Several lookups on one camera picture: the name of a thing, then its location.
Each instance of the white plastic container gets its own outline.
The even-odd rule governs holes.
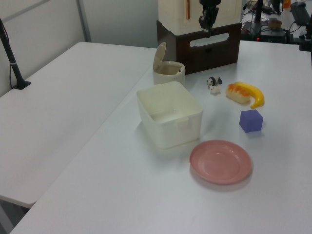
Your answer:
[[[162,61],[166,53],[166,43],[157,48],[153,63],[154,84],[164,84],[171,81],[180,82],[184,86],[185,66],[180,62]]]
[[[187,19],[187,4],[190,4]],[[221,0],[213,28],[239,23],[241,21],[242,0]],[[199,0],[158,0],[158,20],[176,36],[202,31],[198,19],[203,6]]]
[[[181,83],[154,85],[136,96],[142,123],[157,147],[199,138],[203,108]]]

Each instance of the toy banana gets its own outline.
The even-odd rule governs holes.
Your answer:
[[[261,106],[264,103],[263,93],[257,87],[255,87],[255,86],[253,86],[251,84],[240,82],[240,81],[239,82],[235,82],[235,84],[237,86],[240,86],[240,87],[246,89],[251,94],[251,96],[254,97],[255,101],[254,101],[254,104],[250,106],[251,109],[254,109],[254,108],[258,107],[258,106]]]

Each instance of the purple cube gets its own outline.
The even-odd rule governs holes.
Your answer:
[[[260,131],[263,117],[257,110],[242,111],[240,113],[239,125],[246,133]]]

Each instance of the pink plate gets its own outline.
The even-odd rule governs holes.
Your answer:
[[[233,184],[245,178],[251,168],[248,153],[225,140],[209,140],[191,152],[190,164],[204,180],[214,184]]]

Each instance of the white box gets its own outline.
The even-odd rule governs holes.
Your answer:
[[[199,138],[203,108],[179,82],[157,84],[136,96],[142,123],[157,147]]]
[[[189,0],[190,19],[186,19],[188,0],[158,0],[158,20],[176,36],[202,31],[198,19],[203,6],[199,0]],[[242,0],[221,0],[217,6],[218,15],[213,28],[239,23],[241,21]]]

